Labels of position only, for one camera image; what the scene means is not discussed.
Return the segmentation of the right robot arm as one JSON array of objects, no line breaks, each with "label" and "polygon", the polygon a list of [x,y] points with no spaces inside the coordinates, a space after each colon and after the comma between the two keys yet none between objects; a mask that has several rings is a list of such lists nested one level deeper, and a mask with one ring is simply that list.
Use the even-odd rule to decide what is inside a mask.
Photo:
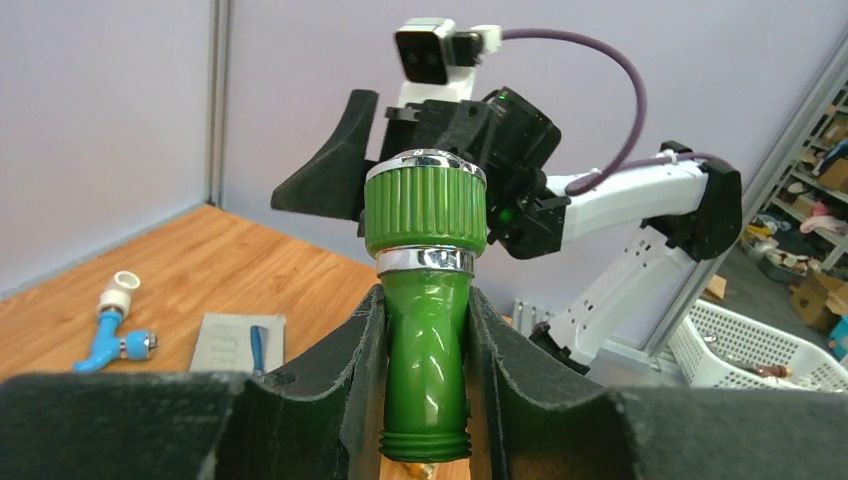
[{"label": "right robot arm", "polygon": [[434,272],[467,282],[488,245],[518,260],[554,254],[588,233],[638,229],[562,314],[528,329],[559,362],[586,373],[647,291],[712,260],[741,232],[741,177],[724,160],[666,142],[607,174],[549,176],[560,140],[548,117],[508,88],[480,101],[391,107],[380,158],[366,147],[378,96],[355,90],[317,153],[277,186],[278,211],[355,222],[380,277]]}]

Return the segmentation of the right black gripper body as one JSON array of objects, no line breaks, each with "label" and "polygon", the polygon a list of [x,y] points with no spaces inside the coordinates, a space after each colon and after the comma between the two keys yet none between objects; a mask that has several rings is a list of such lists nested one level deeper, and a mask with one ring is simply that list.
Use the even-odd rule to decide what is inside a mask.
[{"label": "right black gripper body", "polygon": [[389,107],[381,162],[409,150],[445,151],[471,163],[489,159],[494,132],[492,107],[481,101],[425,100]]}]

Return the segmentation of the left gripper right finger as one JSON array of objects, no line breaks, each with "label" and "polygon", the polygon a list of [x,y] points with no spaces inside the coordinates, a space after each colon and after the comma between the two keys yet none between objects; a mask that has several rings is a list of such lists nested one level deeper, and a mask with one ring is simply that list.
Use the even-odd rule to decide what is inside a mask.
[{"label": "left gripper right finger", "polygon": [[847,398],[603,387],[469,297],[474,479],[843,479]]}]

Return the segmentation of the green water faucet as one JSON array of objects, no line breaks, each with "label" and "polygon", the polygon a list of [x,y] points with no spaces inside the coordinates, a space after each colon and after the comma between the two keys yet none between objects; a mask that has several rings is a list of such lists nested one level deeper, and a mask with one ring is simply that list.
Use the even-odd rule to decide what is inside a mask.
[{"label": "green water faucet", "polygon": [[483,170],[443,150],[405,151],[366,175],[364,239],[389,334],[380,451],[393,461],[470,455],[465,329],[485,207]]}]

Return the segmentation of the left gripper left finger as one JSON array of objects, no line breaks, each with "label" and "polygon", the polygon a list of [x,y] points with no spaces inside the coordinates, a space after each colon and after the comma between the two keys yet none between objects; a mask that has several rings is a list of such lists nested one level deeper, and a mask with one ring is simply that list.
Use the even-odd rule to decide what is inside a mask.
[{"label": "left gripper left finger", "polygon": [[1,386],[5,479],[376,479],[383,291],[259,377],[27,374]]}]

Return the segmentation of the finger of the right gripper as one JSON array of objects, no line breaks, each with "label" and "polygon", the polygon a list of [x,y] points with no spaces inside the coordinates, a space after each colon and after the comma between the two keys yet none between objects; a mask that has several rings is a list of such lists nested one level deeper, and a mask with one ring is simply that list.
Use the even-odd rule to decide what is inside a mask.
[{"label": "finger of the right gripper", "polygon": [[345,109],[321,148],[271,194],[273,210],[357,222],[364,208],[366,159],[379,95],[351,91]]}]

